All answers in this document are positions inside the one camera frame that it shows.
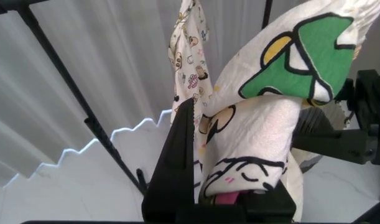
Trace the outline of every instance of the white curtain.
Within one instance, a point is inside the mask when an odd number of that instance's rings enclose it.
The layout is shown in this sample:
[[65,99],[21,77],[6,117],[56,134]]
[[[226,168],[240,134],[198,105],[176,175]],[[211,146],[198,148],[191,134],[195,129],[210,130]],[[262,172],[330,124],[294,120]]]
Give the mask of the white curtain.
[[[293,6],[275,0],[272,17]],[[51,0],[31,5],[40,26],[108,134],[158,120],[171,107],[167,43],[180,0]],[[215,82],[260,30],[265,1],[202,1]],[[92,133],[70,90],[16,12],[0,15],[0,186],[79,151]]]

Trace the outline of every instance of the curtain fold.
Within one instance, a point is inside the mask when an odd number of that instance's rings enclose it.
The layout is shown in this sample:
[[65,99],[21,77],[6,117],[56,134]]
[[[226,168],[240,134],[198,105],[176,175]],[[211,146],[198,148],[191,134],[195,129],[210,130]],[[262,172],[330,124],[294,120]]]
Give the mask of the curtain fold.
[[[201,1],[214,83],[260,30],[265,1]],[[167,45],[180,0],[51,0],[31,5],[46,36],[108,134],[157,122],[173,100]],[[0,185],[56,164],[94,137],[86,114],[16,12],[0,15]]]

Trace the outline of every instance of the curtain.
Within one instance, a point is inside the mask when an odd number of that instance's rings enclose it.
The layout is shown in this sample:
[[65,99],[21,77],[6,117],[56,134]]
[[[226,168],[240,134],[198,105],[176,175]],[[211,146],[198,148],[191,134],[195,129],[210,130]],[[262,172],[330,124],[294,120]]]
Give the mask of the curtain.
[[[274,2],[272,16],[292,7]],[[261,30],[265,1],[201,3],[210,28],[205,55],[214,83],[230,58]],[[144,118],[157,122],[161,111],[170,109],[174,73],[167,44],[180,4],[51,0],[30,8],[111,134]],[[0,15],[0,186],[17,174],[30,177],[41,163],[57,164],[64,149],[83,149],[94,138],[85,118],[18,13]]]

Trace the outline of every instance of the towel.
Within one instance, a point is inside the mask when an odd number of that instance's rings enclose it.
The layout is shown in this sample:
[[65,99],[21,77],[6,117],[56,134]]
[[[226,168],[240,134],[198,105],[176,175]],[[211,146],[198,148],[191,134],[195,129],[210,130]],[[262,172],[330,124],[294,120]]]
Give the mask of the towel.
[[380,0],[311,0],[268,25],[225,66],[212,88],[203,56],[209,30],[197,0],[183,0],[168,56],[172,120],[194,99],[201,203],[235,203],[282,181],[302,212],[302,175],[290,153],[300,111],[329,103],[380,11]]

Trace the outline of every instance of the patterned fabric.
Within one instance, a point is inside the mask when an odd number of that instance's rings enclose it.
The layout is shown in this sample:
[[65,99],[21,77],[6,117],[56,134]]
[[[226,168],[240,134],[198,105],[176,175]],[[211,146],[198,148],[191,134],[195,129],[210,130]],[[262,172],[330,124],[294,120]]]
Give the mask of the patterned fabric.
[[380,0],[295,7],[246,44],[212,88],[203,10],[197,0],[183,0],[168,51],[175,69],[172,120],[181,102],[193,98],[201,203],[233,203],[242,191],[270,191],[282,181],[297,204],[294,221],[300,220],[302,173],[290,153],[300,111],[339,92],[379,10]]

